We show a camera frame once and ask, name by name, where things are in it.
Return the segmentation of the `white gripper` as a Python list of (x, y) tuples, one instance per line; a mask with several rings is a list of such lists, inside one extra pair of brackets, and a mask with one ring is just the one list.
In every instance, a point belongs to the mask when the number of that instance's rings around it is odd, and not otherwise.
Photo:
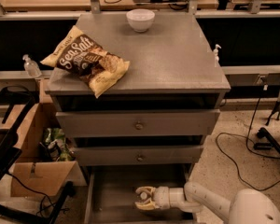
[(144, 186), (137, 188), (135, 191), (139, 196), (141, 192), (145, 192), (148, 197), (152, 196), (152, 200), (136, 202), (135, 206), (140, 210), (151, 211), (155, 208), (161, 210), (170, 208), (181, 209), (185, 204), (185, 195), (182, 188), (158, 187), (155, 189), (151, 186)]

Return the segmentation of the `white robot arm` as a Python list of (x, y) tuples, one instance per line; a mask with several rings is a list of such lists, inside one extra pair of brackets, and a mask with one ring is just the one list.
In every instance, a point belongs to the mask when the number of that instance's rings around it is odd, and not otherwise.
[(225, 224), (280, 224), (280, 211), (264, 194), (242, 189), (229, 201), (202, 185), (188, 181), (183, 188), (150, 187), (136, 189), (135, 206), (144, 211), (177, 208), (198, 213), (207, 207)]

